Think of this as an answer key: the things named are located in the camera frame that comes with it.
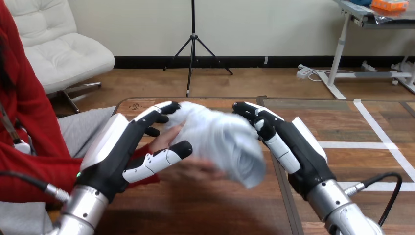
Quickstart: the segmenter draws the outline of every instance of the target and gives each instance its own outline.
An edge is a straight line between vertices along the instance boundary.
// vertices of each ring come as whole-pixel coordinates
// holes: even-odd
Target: gray pants
[[[58,120],[62,136],[73,158],[84,157],[113,111],[114,107],[95,109]],[[5,235],[39,235],[51,228],[52,223],[43,202],[0,202],[0,231]]]

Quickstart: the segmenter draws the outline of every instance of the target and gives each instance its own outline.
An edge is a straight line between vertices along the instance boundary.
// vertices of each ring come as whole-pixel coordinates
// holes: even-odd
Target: black tripod
[[[180,54],[180,52],[182,52],[182,50],[187,46],[187,44],[189,44],[190,40],[192,41],[192,51],[190,52],[190,65],[189,65],[189,78],[187,80],[187,92],[186,92],[186,97],[189,97],[189,89],[190,89],[190,78],[192,77],[192,72],[193,72],[193,67],[192,67],[192,62],[193,60],[196,62],[196,40],[202,44],[202,46],[209,51],[209,53],[213,56],[213,58],[218,62],[218,64],[220,64],[220,60],[218,57],[216,57],[215,54],[213,54],[213,52],[211,50],[209,50],[209,48],[202,43],[202,41],[199,39],[199,37],[196,35],[195,33],[195,23],[194,23],[194,0],[192,0],[192,35],[190,36],[189,40],[183,45],[183,47],[179,50],[179,52],[177,52],[177,54],[173,57],[173,59],[170,61],[170,63],[164,67],[163,70],[166,70],[167,67],[171,66],[174,59],[177,58],[177,56]],[[231,75],[233,75],[233,73],[228,69],[225,68]]]

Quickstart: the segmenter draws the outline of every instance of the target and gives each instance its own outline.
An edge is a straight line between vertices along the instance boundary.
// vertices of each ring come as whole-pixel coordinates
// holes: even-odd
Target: robotic hand
[[[101,216],[117,193],[133,183],[179,162],[192,153],[183,141],[145,157],[130,160],[145,133],[158,135],[155,122],[167,122],[162,114],[179,109],[177,102],[154,105],[132,121],[122,114],[111,117],[91,145],[81,164],[75,187],[48,235],[92,235]]]
[[[233,113],[250,121],[287,171],[291,186],[309,202],[330,234],[384,234],[349,198],[361,187],[343,191],[327,165],[325,152],[299,117],[286,122],[269,109],[248,102],[234,103]]]

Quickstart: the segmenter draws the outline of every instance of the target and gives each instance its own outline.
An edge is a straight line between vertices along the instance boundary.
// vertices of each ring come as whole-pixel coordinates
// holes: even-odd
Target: chair base
[[[66,88],[66,89],[60,91],[60,93],[62,94],[63,97],[66,98],[66,100],[69,102],[72,109],[77,114],[77,113],[79,113],[79,108],[76,106],[76,104],[73,102],[73,100],[69,97],[69,95],[72,94],[72,93],[81,92],[81,91],[91,89],[91,88],[95,88],[95,87],[100,88],[101,86],[102,86],[102,84],[100,82],[93,82],[93,83],[83,84],[83,85],[80,85],[78,87]]]

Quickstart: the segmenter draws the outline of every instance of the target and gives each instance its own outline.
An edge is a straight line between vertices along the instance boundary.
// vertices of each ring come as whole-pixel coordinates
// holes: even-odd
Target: white desk
[[[361,28],[370,28],[370,29],[408,29],[415,28],[415,21],[413,23],[386,23],[386,24],[376,24],[374,19],[373,11],[363,7],[355,5],[349,1],[344,0],[334,0],[339,4],[342,9],[342,13],[345,15],[345,23],[343,25],[342,34],[340,35],[339,42],[337,44],[336,53],[334,55],[334,61],[331,66],[330,75],[327,75],[324,72],[318,72],[318,76],[330,90],[330,92],[337,99],[346,99],[342,93],[334,85],[336,78],[396,78],[398,81],[408,88],[411,92],[415,94],[415,63],[411,73],[409,72],[348,72],[348,73],[337,73],[340,58],[343,53],[343,48],[346,43],[347,30],[349,23],[353,22]]]

